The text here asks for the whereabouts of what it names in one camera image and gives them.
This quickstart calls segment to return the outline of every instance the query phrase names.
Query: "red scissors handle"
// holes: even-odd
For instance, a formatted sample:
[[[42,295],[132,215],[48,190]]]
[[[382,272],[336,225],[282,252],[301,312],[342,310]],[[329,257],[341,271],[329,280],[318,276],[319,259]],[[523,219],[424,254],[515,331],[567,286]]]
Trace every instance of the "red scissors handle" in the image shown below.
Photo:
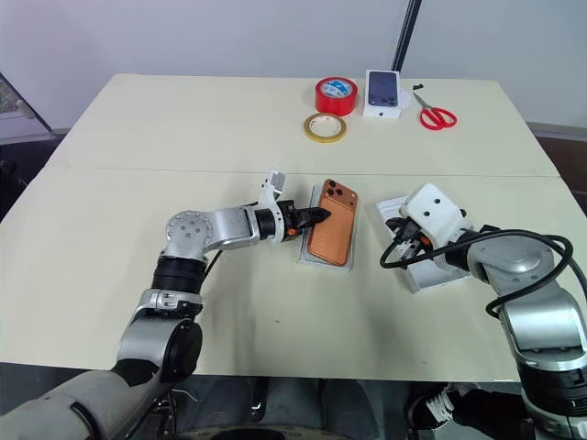
[[[420,112],[420,122],[428,130],[441,130],[457,124],[457,117],[444,108],[423,108]]]

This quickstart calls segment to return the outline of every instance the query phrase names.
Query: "robotic arm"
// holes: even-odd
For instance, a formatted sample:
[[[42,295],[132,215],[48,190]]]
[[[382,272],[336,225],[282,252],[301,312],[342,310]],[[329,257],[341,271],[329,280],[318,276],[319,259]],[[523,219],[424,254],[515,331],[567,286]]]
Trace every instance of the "robotic arm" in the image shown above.
[[[206,254],[261,240],[280,243],[325,220],[322,208],[277,202],[285,176],[270,171],[259,201],[212,213],[184,211],[167,224],[151,288],[143,292],[123,334],[116,365],[85,372],[0,420],[3,439],[121,439],[172,385],[195,370],[202,329],[200,288]]]
[[[387,223],[395,239],[381,265],[406,268],[432,258],[442,269],[467,270],[490,284],[498,299],[487,312],[502,323],[536,438],[587,439],[587,331],[579,305],[555,281],[570,265],[586,289],[569,240],[490,226],[476,232],[466,213],[432,184],[410,196],[400,215]],[[406,252],[387,262],[406,242]],[[553,250],[561,254],[557,266]]]

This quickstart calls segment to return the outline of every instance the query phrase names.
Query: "white wall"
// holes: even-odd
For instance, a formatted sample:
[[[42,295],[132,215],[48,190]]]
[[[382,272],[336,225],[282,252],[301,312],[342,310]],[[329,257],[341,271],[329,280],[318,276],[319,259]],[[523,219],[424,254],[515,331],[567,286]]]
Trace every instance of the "white wall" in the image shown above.
[[[406,5],[0,0],[0,72],[65,128],[120,72],[362,77],[388,68]],[[586,17],[587,0],[424,0],[404,76],[497,79],[526,120],[587,127]]]
[[[363,76],[407,0],[0,0],[0,72],[52,128],[116,73]]]
[[[526,121],[587,127],[587,1],[424,0],[403,74],[494,79]]]

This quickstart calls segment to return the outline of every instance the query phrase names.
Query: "red tape roll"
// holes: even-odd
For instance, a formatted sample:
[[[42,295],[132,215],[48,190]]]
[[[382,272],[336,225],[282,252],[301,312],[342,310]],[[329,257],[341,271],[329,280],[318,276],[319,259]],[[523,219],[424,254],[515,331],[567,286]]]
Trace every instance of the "red tape roll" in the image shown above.
[[[325,78],[316,84],[316,110],[338,116],[348,115],[355,108],[357,91],[357,84],[347,78]]]

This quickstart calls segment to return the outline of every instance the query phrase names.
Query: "orange phone case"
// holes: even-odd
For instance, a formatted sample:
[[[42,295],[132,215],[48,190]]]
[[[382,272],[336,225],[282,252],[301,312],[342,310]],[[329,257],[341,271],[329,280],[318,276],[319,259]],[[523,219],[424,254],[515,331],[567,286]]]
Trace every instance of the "orange phone case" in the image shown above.
[[[330,211],[330,217],[312,229],[312,255],[336,266],[347,264],[357,204],[359,196],[350,188],[331,179],[324,182],[318,206]]]

